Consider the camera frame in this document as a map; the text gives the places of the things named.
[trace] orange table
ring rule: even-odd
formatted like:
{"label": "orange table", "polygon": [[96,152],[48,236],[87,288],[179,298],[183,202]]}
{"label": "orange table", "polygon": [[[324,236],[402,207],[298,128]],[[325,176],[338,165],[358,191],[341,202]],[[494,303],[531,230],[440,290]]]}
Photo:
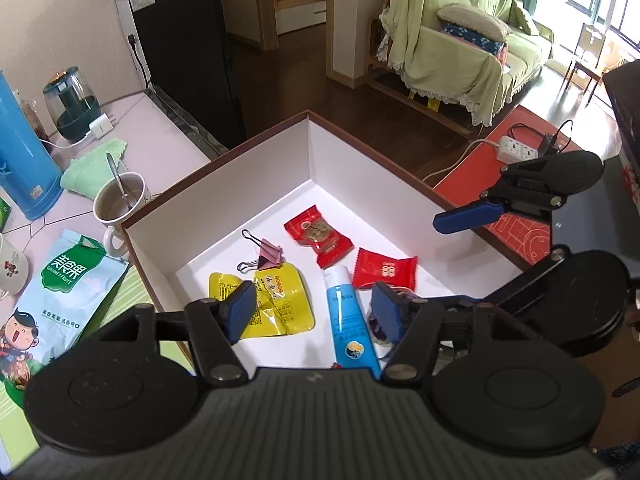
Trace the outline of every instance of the orange table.
{"label": "orange table", "polygon": [[[517,106],[496,126],[487,139],[499,142],[502,136],[507,135],[509,128],[517,123],[531,126],[542,134],[554,134],[558,130],[525,107]],[[516,128],[513,135],[532,148],[540,145],[540,136],[528,128]],[[560,134],[558,141],[562,146],[567,140],[566,136]],[[580,147],[571,142],[566,149],[579,150]],[[480,193],[495,184],[500,177],[500,168],[504,164],[495,157],[496,150],[493,146],[480,144],[434,189],[455,207],[478,200]],[[485,228],[530,264],[540,261],[549,252],[550,230],[546,224],[505,214]]]}

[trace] wooden chair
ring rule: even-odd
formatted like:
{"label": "wooden chair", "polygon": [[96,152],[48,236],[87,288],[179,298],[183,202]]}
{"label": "wooden chair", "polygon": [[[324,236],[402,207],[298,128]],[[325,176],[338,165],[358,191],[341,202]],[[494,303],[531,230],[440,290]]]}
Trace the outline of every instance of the wooden chair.
{"label": "wooden chair", "polygon": [[[567,79],[567,77],[569,78],[569,81],[567,81],[566,83],[566,88],[569,88],[571,79],[573,78],[575,71],[581,70],[587,76],[589,76],[589,82],[584,89],[585,93],[589,91],[589,85],[591,84],[591,81],[595,81],[593,90],[591,90],[591,94],[589,95],[589,99],[587,100],[587,105],[591,102],[591,98],[593,97],[596,88],[602,82],[602,72],[600,72],[596,67],[598,66],[598,62],[600,61],[600,56],[604,47],[604,40],[604,32],[598,30],[591,23],[583,23],[582,30],[580,32],[580,38],[578,38],[578,43],[575,45],[574,56],[571,60],[571,63],[569,63],[569,68],[566,70],[566,74],[564,74],[564,79],[562,80],[562,84],[564,84],[564,81]],[[581,50],[580,56],[578,56],[577,54],[578,49]],[[593,64],[584,59],[584,56],[586,54],[590,54],[595,58]]]}

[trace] cartoon boy illustration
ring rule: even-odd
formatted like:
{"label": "cartoon boy illustration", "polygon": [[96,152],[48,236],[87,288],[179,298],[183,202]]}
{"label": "cartoon boy illustration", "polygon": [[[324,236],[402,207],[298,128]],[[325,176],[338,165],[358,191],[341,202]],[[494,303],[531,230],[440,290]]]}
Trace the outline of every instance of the cartoon boy illustration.
{"label": "cartoon boy illustration", "polygon": [[14,264],[10,264],[9,262],[5,262],[4,263],[4,268],[6,269],[6,275],[9,278],[12,277],[14,274],[18,274],[18,271],[15,270],[15,265]]}
{"label": "cartoon boy illustration", "polygon": [[10,368],[14,362],[33,359],[27,352],[29,348],[36,346],[38,339],[38,327],[31,314],[16,310],[0,329],[0,372],[8,378]]}

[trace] yellow snack packet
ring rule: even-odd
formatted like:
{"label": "yellow snack packet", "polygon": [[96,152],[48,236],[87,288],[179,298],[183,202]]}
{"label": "yellow snack packet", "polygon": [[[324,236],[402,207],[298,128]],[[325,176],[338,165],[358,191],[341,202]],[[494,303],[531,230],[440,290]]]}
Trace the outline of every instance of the yellow snack packet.
{"label": "yellow snack packet", "polygon": [[[224,301],[241,283],[242,279],[233,274],[214,272],[209,276],[209,295]],[[297,334],[314,327],[316,322],[295,266],[284,263],[277,269],[257,270],[254,285],[257,307],[240,339]]]}
{"label": "yellow snack packet", "polygon": [[[233,274],[213,272],[209,276],[209,296],[216,300],[224,301],[231,296],[241,283],[242,279]],[[256,292],[257,307],[240,339],[286,334],[285,324],[278,316],[274,304],[271,303],[269,293],[257,286]]]}
{"label": "yellow snack packet", "polygon": [[261,291],[268,293],[278,317],[286,326],[287,334],[306,332],[316,325],[300,274],[292,264],[283,263],[273,269],[256,270],[254,285],[258,290],[258,298]]}

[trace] white mug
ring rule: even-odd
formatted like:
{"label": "white mug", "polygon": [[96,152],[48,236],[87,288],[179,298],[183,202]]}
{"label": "white mug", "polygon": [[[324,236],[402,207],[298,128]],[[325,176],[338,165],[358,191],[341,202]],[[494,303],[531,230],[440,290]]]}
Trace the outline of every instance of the white mug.
{"label": "white mug", "polygon": [[107,254],[116,258],[124,256],[128,250],[124,241],[117,249],[113,245],[114,236],[124,240],[120,225],[151,200],[151,195],[142,175],[127,171],[120,175],[120,179],[129,197],[129,202],[135,203],[130,210],[127,208],[127,203],[123,199],[118,183],[114,178],[100,188],[94,200],[94,216],[98,222],[107,227],[102,244]]}
{"label": "white mug", "polygon": [[27,257],[0,234],[0,300],[4,300],[9,294],[18,294],[28,277]]}

